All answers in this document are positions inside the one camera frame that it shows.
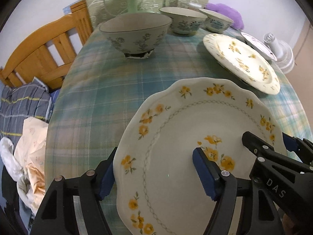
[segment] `peach cloth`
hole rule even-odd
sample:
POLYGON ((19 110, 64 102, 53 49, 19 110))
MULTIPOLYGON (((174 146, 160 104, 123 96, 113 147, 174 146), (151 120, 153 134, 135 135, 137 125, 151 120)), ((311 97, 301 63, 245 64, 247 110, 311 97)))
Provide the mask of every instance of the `peach cloth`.
POLYGON ((28 200, 30 208, 35 214, 46 193, 44 183, 44 155, 46 151, 47 131, 48 124, 46 122, 34 117, 25 119, 23 133, 14 152, 14 157, 24 168, 25 181, 29 180, 30 182, 33 197, 29 197, 28 200))

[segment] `small white dish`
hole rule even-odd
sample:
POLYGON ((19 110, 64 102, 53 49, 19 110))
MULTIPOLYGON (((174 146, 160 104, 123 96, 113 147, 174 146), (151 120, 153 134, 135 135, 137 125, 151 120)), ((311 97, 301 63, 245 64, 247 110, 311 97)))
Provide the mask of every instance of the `small white dish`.
MULTIPOLYGON (((131 233, 203 234, 215 202, 204 192, 192 152, 201 147, 221 169, 248 179, 255 156, 242 145, 246 131, 286 155, 268 108, 229 80, 179 80, 148 97, 126 127, 113 161, 117 210, 131 233)), ((236 204, 235 220, 240 210, 236 204)))
POLYGON ((267 61, 275 61, 277 62, 277 58, 274 53, 267 47, 265 44, 260 42, 258 39, 254 38, 250 34, 241 32, 241 35, 247 41, 247 44, 260 53, 261 56, 265 58, 267 61))
POLYGON ((160 8, 159 11, 173 20, 171 29, 179 34, 195 33, 207 18, 198 11, 179 7, 164 7, 160 8))
POLYGON ((171 22, 158 13, 125 13, 104 22, 99 29, 118 51, 140 54, 160 44, 171 22))
POLYGON ((271 65, 256 50, 235 38, 208 34, 203 38, 206 49, 220 65, 254 88, 270 95, 281 86, 271 65))
POLYGON ((199 11, 207 15, 208 18, 205 20, 204 26, 213 33, 222 33, 234 23, 231 18, 215 11, 206 9, 200 9, 199 11))

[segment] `tablecloth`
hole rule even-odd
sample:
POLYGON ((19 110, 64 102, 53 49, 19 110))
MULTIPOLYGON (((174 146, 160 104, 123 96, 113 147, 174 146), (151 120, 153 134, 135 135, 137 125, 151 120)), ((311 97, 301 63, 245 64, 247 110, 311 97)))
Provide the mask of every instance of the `tablecloth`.
MULTIPOLYGON (((203 29, 189 37, 167 34, 149 58, 136 60, 125 59, 95 30, 68 72, 54 107, 46 145, 46 188, 56 175, 77 177, 96 168, 118 146, 143 101, 184 78, 232 80, 261 99, 283 132, 313 139, 299 98, 276 66, 280 93, 261 93, 216 62, 202 43, 206 34, 203 29)), ((117 214, 116 186, 101 206, 113 235, 130 234, 117 214)))

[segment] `white wall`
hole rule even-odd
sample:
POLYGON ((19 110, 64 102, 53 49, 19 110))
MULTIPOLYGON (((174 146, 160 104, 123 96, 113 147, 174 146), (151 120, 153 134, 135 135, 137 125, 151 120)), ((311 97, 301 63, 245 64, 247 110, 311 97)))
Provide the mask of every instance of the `white wall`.
MULTIPOLYGON (((61 18, 64 15, 62 9, 76 1, 22 0, 0 32, 0 66, 5 66, 12 52, 27 36, 38 28, 61 18)), ((72 32, 70 39, 75 51, 78 52, 81 48, 78 35, 72 32)), ((62 59, 56 55, 57 52, 54 49, 54 45, 49 47, 57 64, 63 64, 62 59)))
POLYGON ((242 15, 247 32, 259 40, 272 32, 292 48, 296 44, 306 16, 295 0, 209 0, 224 3, 242 15))

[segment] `purple plush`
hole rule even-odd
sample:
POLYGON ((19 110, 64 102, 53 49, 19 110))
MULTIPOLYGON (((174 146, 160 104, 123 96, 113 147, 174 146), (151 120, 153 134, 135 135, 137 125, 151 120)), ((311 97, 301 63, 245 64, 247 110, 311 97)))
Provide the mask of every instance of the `purple plush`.
POLYGON ((213 4, 213 3, 208 3, 205 8, 207 10, 210 11, 215 11, 217 13, 223 14, 226 17, 231 18, 234 23, 232 24, 232 28, 236 29, 236 30, 243 30, 243 28, 245 27, 244 22, 242 21, 242 17, 240 15, 240 13, 238 11, 236 11, 235 9, 222 4, 222 3, 218 3, 218 4, 213 4))

